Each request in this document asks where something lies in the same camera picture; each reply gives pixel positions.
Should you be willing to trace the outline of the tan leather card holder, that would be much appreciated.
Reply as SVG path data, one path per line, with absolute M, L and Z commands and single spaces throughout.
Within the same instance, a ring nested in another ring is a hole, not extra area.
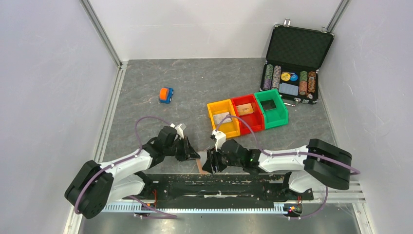
M 197 165 L 198 171 L 201 175 L 208 175 L 209 172 L 203 170 L 203 166 L 207 160 L 207 152 L 206 151 L 198 152 L 198 155 L 200 156 L 200 158 L 196 159 L 196 165 Z

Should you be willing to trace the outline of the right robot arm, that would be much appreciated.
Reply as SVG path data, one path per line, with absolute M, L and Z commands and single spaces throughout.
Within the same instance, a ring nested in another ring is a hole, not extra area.
M 207 151 L 202 169 L 211 174 L 227 167 L 240 167 L 251 175 L 285 172 L 281 192 L 294 199 L 320 185 L 348 190 L 351 174 L 357 173 L 351 163 L 348 151 L 316 138 L 307 145 L 280 151 L 248 149 L 231 139 L 219 149 Z

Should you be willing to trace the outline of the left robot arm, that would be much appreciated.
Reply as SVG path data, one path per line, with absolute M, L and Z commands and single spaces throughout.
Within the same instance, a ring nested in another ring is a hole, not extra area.
M 200 159 L 183 133 L 184 126 L 164 126 L 158 136 L 151 138 L 134 152 L 117 160 L 83 164 L 64 193 L 78 215 L 91 219 L 102 212 L 107 204 L 138 195 L 148 198 L 153 185 L 144 171 L 174 157 L 177 161 Z

